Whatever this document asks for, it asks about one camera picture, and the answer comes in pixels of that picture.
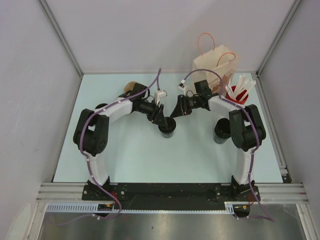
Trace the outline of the beige paper takeout bag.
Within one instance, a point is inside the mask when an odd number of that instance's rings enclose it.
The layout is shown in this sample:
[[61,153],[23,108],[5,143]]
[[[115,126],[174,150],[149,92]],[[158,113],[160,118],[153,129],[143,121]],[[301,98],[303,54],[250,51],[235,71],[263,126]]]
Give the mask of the beige paper takeout bag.
[[[204,35],[210,36],[213,43],[208,52],[201,49],[200,39]],[[197,44],[200,55],[192,62],[192,69],[195,70],[191,74],[192,81],[196,83],[206,80],[212,93],[224,95],[227,92],[225,86],[233,79],[239,56],[223,44],[216,46],[215,39],[208,32],[199,35]]]

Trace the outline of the white wrapped straws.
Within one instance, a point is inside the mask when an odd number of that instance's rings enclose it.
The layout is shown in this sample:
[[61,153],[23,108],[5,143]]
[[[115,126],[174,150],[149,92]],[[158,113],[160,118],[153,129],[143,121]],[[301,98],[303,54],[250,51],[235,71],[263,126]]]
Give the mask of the white wrapped straws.
[[[250,91],[255,87],[256,84],[257,84],[256,80],[250,80],[248,77],[241,75],[239,77],[237,84],[235,85],[236,86],[235,95],[237,95],[237,92],[240,91],[242,88],[246,89],[247,94],[249,95]],[[229,90],[232,91],[231,80],[227,82],[226,87],[229,87]]]

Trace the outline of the black lid stack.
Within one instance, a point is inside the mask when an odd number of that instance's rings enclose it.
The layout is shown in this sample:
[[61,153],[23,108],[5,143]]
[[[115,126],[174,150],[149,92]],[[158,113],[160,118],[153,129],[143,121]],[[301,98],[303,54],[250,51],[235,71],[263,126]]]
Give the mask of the black lid stack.
[[108,105],[107,103],[100,103],[99,105],[97,105],[97,106],[95,107],[95,109],[98,110],[98,109],[104,108],[104,107],[107,106],[107,105]]

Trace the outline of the single black cup lid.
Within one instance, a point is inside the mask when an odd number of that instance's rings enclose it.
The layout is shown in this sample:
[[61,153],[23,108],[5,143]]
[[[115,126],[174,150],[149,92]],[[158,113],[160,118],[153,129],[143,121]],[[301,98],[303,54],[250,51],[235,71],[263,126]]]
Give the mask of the single black cup lid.
[[176,129],[176,126],[177,126],[175,119],[172,117],[166,117],[165,120],[166,120],[167,125],[166,126],[159,125],[158,129],[163,134],[173,133]]

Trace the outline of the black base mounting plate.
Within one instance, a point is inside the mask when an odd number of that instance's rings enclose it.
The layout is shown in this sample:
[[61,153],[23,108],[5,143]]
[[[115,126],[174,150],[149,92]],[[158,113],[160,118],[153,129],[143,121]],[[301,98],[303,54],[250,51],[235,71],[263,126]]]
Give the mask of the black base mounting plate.
[[129,211],[214,211],[226,202],[237,205],[260,198],[257,186],[237,188],[233,183],[106,183],[103,189],[88,181],[83,201],[117,198]]

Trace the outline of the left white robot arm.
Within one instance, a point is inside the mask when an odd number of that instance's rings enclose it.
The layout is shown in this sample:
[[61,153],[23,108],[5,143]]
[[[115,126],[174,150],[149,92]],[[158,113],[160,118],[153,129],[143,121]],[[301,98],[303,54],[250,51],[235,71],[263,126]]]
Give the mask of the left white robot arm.
[[137,82],[131,84],[132,86],[119,95],[115,102],[102,103],[94,110],[83,109],[73,135],[73,142],[86,158],[89,181],[95,184],[93,194],[100,200],[107,199],[111,193],[111,188],[106,184],[110,181],[109,174],[104,161],[99,160],[99,155],[108,143],[110,124],[123,116],[139,112],[145,114],[152,124],[168,126],[164,116],[164,105],[158,100],[147,101],[145,95],[150,92],[150,88]]

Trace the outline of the stacked brown pulp carriers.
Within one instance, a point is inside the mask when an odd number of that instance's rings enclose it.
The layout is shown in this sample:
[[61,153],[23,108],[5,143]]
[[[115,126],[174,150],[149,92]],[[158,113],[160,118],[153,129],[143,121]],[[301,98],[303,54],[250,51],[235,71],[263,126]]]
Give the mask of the stacked brown pulp carriers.
[[124,87],[124,93],[127,93],[128,91],[132,91],[136,82],[135,81],[130,81],[125,87]]

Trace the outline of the red straw holder cup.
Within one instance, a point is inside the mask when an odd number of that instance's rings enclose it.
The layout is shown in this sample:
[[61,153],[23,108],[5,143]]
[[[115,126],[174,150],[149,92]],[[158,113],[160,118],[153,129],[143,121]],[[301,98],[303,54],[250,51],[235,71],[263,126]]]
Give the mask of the red straw holder cup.
[[247,93],[247,90],[245,88],[242,88],[237,92],[237,95],[235,93],[236,91],[236,86],[232,86],[231,89],[232,91],[229,90],[229,87],[225,87],[227,90],[226,92],[226,98],[234,103],[244,105],[246,101],[248,100],[249,94]]

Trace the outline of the single black paper cup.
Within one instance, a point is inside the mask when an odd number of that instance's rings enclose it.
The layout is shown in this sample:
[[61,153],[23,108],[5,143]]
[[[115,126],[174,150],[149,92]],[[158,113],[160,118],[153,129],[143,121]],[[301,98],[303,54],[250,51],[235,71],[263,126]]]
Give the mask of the single black paper cup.
[[164,138],[171,138],[174,134],[175,129],[174,128],[166,128],[166,127],[160,127],[159,131],[161,132],[162,136]]

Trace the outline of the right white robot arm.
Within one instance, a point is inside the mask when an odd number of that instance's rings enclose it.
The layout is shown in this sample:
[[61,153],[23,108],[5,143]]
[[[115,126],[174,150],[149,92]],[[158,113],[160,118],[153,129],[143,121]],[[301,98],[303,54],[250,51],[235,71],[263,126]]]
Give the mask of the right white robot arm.
[[256,105],[242,106],[218,93],[212,93],[206,80],[194,84],[196,94],[180,94],[170,117],[187,116],[193,109],[206,109],[223,116],[217,122],[215,132],[221,138],[231,138],[237,148],[235,172],[231,176],[230,194],[242,201],[253,190],[255,153],[266,138],[266,130]]

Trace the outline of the black cup stack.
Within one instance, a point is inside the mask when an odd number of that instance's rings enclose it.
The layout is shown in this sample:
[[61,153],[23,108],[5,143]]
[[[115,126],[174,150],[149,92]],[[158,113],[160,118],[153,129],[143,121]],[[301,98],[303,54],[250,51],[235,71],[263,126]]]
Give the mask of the black cup stack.
[[213,139],[217,144],[225,143],[231,137],[230,121],[227,118],[219,119],[213,132]]

